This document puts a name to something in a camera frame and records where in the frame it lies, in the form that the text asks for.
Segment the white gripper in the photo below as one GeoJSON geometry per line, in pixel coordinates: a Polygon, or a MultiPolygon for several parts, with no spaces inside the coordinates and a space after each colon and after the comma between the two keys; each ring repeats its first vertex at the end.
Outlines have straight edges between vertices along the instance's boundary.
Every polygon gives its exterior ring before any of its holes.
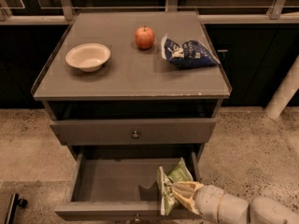
{"type": "Polygon", "coordinates": [[[175,198],[189,211],[213,224],[219,222],[223,189],[213,185],[204,186],[195,181],[179,181],[172,184],[171,190],[175,198]]]}

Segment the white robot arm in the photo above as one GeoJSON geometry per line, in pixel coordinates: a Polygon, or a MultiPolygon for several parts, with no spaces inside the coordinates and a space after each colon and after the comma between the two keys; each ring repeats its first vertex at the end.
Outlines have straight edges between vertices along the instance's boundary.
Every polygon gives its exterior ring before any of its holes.
{"type": "Polygon", "coordinates": [[[298,110],[294,63],[266,107],[223,107],[204,148],[199,182],[175,193],[187,210],[212,224],[299,224],[298,110]]]}

